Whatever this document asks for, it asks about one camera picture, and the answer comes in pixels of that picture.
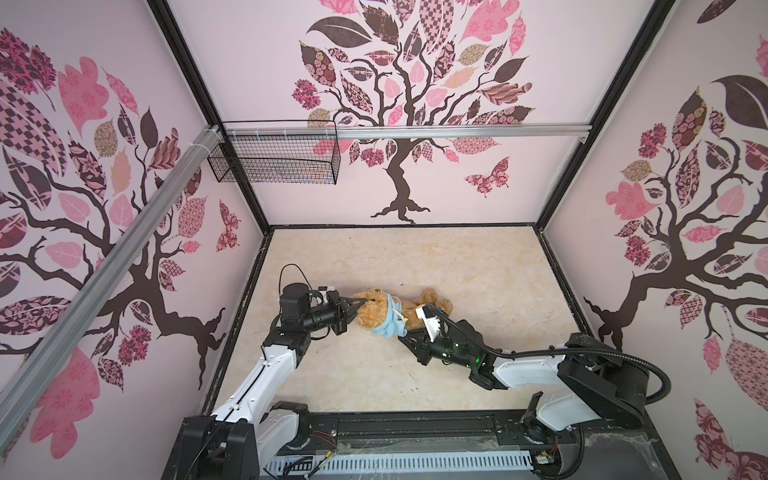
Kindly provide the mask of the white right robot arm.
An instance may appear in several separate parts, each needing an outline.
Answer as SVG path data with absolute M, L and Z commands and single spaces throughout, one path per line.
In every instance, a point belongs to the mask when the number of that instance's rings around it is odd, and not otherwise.
M 619 358 L 609 348 L 595 353 L 573 334 L 559 353 L 519 352 L 504 358 L 468 339 L 434 339 L 424 331 L 413 331 L 399 339 L 422 365 L 433 359 L 469 370 L 473 384 L 491 391 L 522 386 L 547 386 L 552 390 L 533 396 L 529 417 L 558 432 L 577 424 L 604 420 L 625 429 L 643 424 L 650 369 L 637 360 Z

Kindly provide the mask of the light blue fleece hoodie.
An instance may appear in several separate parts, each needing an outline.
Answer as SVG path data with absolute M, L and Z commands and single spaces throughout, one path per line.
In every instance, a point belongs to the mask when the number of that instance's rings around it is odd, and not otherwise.
M 407 334 L 407 319 L 403 315 L 402 302 L 399 298 L 390 294 L 385 295 L 386 311 L 384 321 L 373 328 L 371 332 L 374 335 L 383 338 L 401 337 Z

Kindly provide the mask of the tan plush teddy bear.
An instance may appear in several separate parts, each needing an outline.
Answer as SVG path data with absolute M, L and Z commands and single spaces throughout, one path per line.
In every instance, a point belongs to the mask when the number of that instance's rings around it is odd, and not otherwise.
M 364 300 L 357 310 L 357 324 L 385 338 L 402 337 L 407 332 L 423 329 L 424 321 L 417 315 L 417 308 L 422 305 L 434 305 L 447 315 L 453 312 L 453 303 L 440 297 L 433 288 L 425 288 L 416 300 L 411 301 L 378 288 L 356 293 L 353 298 Z

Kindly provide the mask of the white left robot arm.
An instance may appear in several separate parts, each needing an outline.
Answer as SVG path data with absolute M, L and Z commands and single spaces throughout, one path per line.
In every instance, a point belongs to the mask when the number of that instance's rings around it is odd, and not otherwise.
M 255 366 L 212 414 L 184 418 L 163 477 L 257 479 L 284 446 L 305 442 L 308 407 L 275 402 L 275 395 L 307 353 L 313 333 L 345 333 L 365 302 L 326 287 L 284 287 Z

